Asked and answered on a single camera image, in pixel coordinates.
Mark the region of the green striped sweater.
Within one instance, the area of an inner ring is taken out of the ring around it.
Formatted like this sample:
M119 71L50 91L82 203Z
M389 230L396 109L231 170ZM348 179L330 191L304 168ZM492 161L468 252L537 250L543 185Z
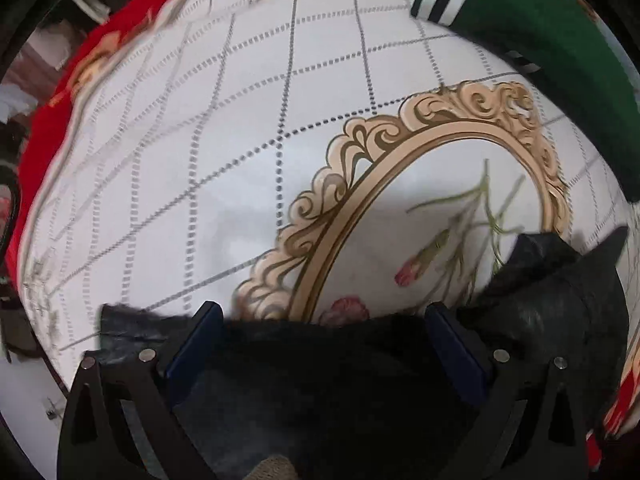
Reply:
M413 0L411 15L511 63L578 125L639 199L639 107L623 64L578 0Z

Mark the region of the black leather jacket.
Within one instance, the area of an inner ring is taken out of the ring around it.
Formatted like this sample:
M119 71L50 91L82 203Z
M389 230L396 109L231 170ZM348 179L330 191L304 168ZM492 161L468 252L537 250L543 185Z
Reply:
M618 226L580 254L555 235L523 234L472 304L449 310L490 352L563 359L586 443L622 374L628 314L616 266L627 237ZM457 395L424 310L224 321L178 421L214 479L441 479L477 410ZM163 472L145 436L134 438L149 472Z

